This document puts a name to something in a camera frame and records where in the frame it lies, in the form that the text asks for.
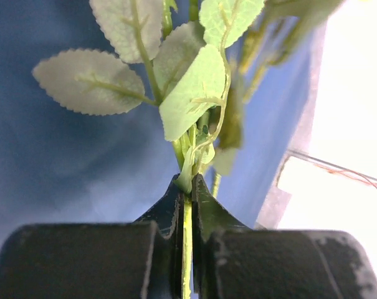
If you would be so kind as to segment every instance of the green stem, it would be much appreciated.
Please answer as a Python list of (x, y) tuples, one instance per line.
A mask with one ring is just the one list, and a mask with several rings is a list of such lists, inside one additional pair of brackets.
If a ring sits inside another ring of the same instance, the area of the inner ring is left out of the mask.
[(248, 103), (251, 100), (253, 94), (256, 92), (256, 90), (262, 83), (263, 78), (266, 75), (268, 69), (269, 66), (266, 63), (263, 63), (257, 67), (255, 74), (252, 78), (251, 84), (249, 85), (249, 88), (245, 91), (244, 97), (242, 98), (242, 101), (244, 103)]
[(183, 272), (181, 284), (183, 286), (183, 299), (189, 299), (191, 289), (189, 279), (191, 277), (191, 264), (193, 256), (193, 219), (192, 200), (184, 197), (184, 222), (183, 222)]
[(180, 140), (174, 140), (171, 142), (171, 144), (173, 145), (174, 155), (176, 156), (178, 167), (180, 170), (182, 170), (184, 164), (184, 155), (181, 148), (181, 142)]
[(163, 0), (163, 21), (162, 21), (162, 33), (163, 40), (173, 30), (173, 21), (171, 20), (170, 4), (168, 0)]
[(265, 20), (261, 20), (258, 31), (254, 31), (252, 28), (248, 29), (244, 40), (241, 61), (239, 62), (240, 73), (246, 73), (249, 67), (255, 61), (255, 58), (259, 55), (260, 47), (264, 41), (266, 29), (267, 23)]
[(196, 146), (196, 125), (195, 123), (189, 127), (188, 129), (188, 137), (189, 137), (189, 142), (191, 143), (191, 146), (195, 148)]
[(198, 0), (189, 0), (189, 20), (199, 20), (199, 6)]
[(199, 173), (199, 170), (201, 169), (201, 166), (202, 166), (202, 157), (203, 157), (203, 154), (205, 152), (205, 149), (201, 149), (201, 151), (199, 152), (199, 156), (197, 158), (197, 161), (196, 161), (196, 164), (194, 164), (194, 171), (193, 171), (193, 175), (196, 175), (197, 173)]
[(191, 159), (194, 158), (195, 152), (197, 150), (200, 150), (200, 149), (210, 145), (211, 143), (215, 142), (215, 140), (217, 139), (217, 136), (219, 136), (219, 134), (220, 134), (221, 127), (223, 126), (224, 115), (226, 114), (227, 96), (228, 96), (228, 92), (229, 92), (229, 89), (230, 89), (230, 86), (231, 86), (231, 69), (230, 69), (230, 65), (229, 65), (227, 57), (226, 57), (226, 50), (225, 50), (226, 49), (226, 41), (227, 41), (227, 36), (229, 35), (229, 33), (231, 31), (231, 24), (235, 21), (235, 19), (237, 17), (237, 7), (238, 7), (239, 3), (240, 3), (240, 0), (237, 0), (234, 3), (234, 6), (232, 8), (231, 22), (228, 21), (225, 10), (223, 8), (221, 8), (221, 10), (220, 10), (221, 16), (222, 16), (222, 18), (225, 22), (224, 25), (226, 26), (226, 31), (225, 31), (222, 39), (221, 39), (221, 45), (220, 45), (220, 54), (221, 54), (221, 57), (223, 59), (224, 69), (226, 70), (226, 84), (224, 86), (223, 94), (222, 94), (221, 101), (220, 101), (220, 105), (221, 105), (220, 118), (219, 118), (219, 122), (217, 123), (217, 127), (216, 127), (216, 130), (214, 131), (214, 133), (205, 142), (202, 142), (201, 144), (194, 146), (194, 150), (191, 154)]
[(189, 140), (189, 136), (187, 133), (183, 134), (182, 137), (180, 137), (180, 143), (181, 143), (181, 150), (183, 151), (183, 154), (186, 154), (189, 150), (189, 147), (191, 146), (191, 141)]
[(210, 117), (210, 111), (206, 110), (205, 113), (200, 117), (198, 120), (198, 128), (202, 131), (204, 126), (207, 126), (209, 128), (209, 117)]
[(212, 184), (212, 196), (214, 198), (217, 198), (217, 194), (219, 192), (220, 182), (221, 182), (221, 175), (218, 174), (215, 170), (214, 174), (213, 174), (213, 184)]
[(133, 23), (136, 24), (135, 26), (133, 26), (133, 28), (134, 28), (135, 38), (137, 42), (137, 47), (138, 47), (138, 50), (140, 51), (141, 58), (143, 59), (146, 73), (148, 74), (148, 80), (150, 81), (150, 85), (153, 92), (153, 96), (155, 98), (155, 102), (158, 105), (160, 105), (160, 103), (162, 102), (161, 90), (158, 84), (156, 83), (156, 77), (153, 71), (152, 62), (148, 56), (148, 53), (143, 43), (143, 39), (141, 37), (142, 25), (140, 24), (140, 19), (138, 18), (136, 0), (130, 0), (130, 4), (131, 4), (131, 11), (133, 13)]

